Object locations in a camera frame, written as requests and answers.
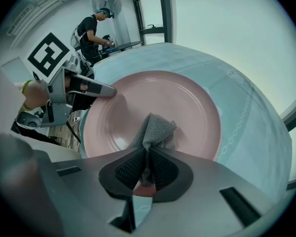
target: black t-shirt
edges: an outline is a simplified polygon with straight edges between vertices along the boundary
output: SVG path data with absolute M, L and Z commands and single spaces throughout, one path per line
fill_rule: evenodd
M 78 34 L 81 36 L 83 33 L 93 30 L 93 34 L 95 35 L 97 31 L 97 25 L 98 22 L 95 19 L 95 15 L 93 14 L 92 16 L 86 17 L 85 19 L 82 20 L 82 22 L 78 25 Z M 83 38 L 80 41 L 80 44 L 84 47 L 92 47 L 93 42 L 88 39 L 87 33 L 83 36 Z

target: white wall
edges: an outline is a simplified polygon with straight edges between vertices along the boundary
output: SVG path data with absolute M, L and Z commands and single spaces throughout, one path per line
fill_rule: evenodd
M 131 42 L 140 41 L 137 18 L 134 8 L 133 0 L 120 0 L 121 10 L 124 13 L 126 26 L 129 33 L 129 39 Z
M 31 73 L 26 69 L 20 58 L 7 62 L 2 66 L 2 70 L 13 83 L 24 82 L 33 79 Z
M 0 34 L 0 66 L 21 57 L 22 49 L 10 49 L 13 39 L 6 39 L 4 33 Z
M 296 99 L 296 29 L 276 0 L 171 0 L 174 40 L 234 66 L 278 114 Z
M 113 24 L 116 32 L 116 42 L 118 45 L 130 42 L 129 30 L 125 19 L 125 14 L 122 10 L 120 0 L 117 0 L 114 5 L 110 6 L 114 12 Z

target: table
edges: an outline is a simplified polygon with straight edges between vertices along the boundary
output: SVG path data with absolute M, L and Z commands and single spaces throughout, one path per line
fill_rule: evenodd
M 141 43 L 142 43 L 141 41 L 136 41 L 136 42 L 122 44 L 117 47 L 109 48 L 109 49 L 105 50 L 102 54 L 110 54 L 110 53 L 117 52 L 117 51 L 123 52 L 123 51 L 125 51 L 126 48 L 129 48 L 129 47 L 141 44 Z
M 289 180 L 292 141 L 263 93 L 224 61 L 171 43 L 142 46 L 113 55 L 97 63 L 95 79 L 112 84 L 130 74 L 151 70 L 186 76 L 210 94 L 222 122 L 222 143 L 216 161 L 277 203 Z M 81 124 L 82 141 L 85 117 Z

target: gray device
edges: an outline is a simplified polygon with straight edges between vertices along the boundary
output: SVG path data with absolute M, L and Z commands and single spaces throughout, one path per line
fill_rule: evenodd
M 116 95 L 117 90 L 114 87 L 80 75 L 77 72 L 78 62 L 76 62 L 76 60 L 77 58 L 72 56 L 69 61 L 65 61 L 50 83 L 46 84 L 49 100 L 46 103 L 46 111 L 44 112 L 41 122 L 40 119 L 34 115 L 20 113 L 16 118 L 19 124 L 28 129 L 63 125 L 67 123 L 77 95 L 94 98 L 114 97 Z M 70 87 L 67 93 L 65 92 L 65 74 L 72 77 L 72 80 L 78 82 L 76 87 Z M 88 85 L 88 90 L 81 91 L 81 83 Z
M 132 189 L 145 158 L 144 148 L 130 148 L 52 163 L 46 152 L 0 135 L 0 192 L 46 236 L 222 237 L 258 221 L 272 206 L 259 189 L 217 162 L 152 147 L 157 192 L 136 228 Z

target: person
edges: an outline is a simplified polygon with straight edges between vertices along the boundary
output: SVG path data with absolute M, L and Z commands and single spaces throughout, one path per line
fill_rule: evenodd
M 80 40 L 81 52 L 85 59 L 91 62 L 92 65 L 101 60 L 98 52 L 98 45 L 115 47 L 113 41 L 95 36 L 98 25 L 97 21 L 104 21 L 108 17 L 110 17 L 110 10 L 107 8 L 101 8 L 97 13 L 84 18 L 78 25 L 78 35 L 79 37 L 83 35 Z

